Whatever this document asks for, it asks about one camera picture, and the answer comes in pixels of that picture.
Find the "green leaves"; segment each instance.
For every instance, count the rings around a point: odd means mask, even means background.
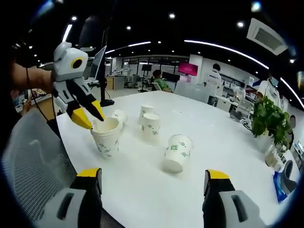
[[[268,135],[275,144],[289,145],[286,133],[290,130],[289,114],[282,110],[265,96],[254,104],[252,116],[252,133],[255,137],[268,130]]]

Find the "paper cup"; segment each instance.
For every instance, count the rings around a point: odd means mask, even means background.
[[[119,121],[117,118],[107,117],[105,120],[93,120],[93,129],[91,134],[94,141],[101,152],[101,156],[104,159],[114,157],[119,151]]]
[[[193,148],[192,140],[184,135],[176,134],[169,139],[162,167],[165,171],[182,172]]]
[[[112,113],[111,117],[118,119],[119,127],[120,127],[121,130],[122,130],[123,126],[127,123],[127,120],[128,120],[127,114],[124,111],[119,110],[119,109],[116,109]]]
[[[156,144],[159,139],[160,116],[146,113],[142,118],[141,141],[146,144]]]
[[[154,114],[155,113],[154,106],[149,105],[149,104],[142,105],[141,113],[139,115],[139,124],[142,124],[143,115],[146,114],[146,113],[152,113],[152,114]]]

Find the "black circular eye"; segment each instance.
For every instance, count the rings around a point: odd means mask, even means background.
[[[82,60],[78,59],[73,63],[72,67],[73,67],[73,69],[76,69],[76,68],[80,67],[81,64],[82,64]]]

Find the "green shirt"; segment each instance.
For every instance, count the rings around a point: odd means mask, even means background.
[[[166,81],[161,80],[160,78],[155,79],[154,82],[156,82],[160,86],[161,90],[164,90],[165,88],[169,88]]]

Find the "pink screen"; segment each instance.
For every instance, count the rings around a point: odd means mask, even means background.
[[[196,76],[198,74],[198,66],[190,63],[180,63],[179,72]]]

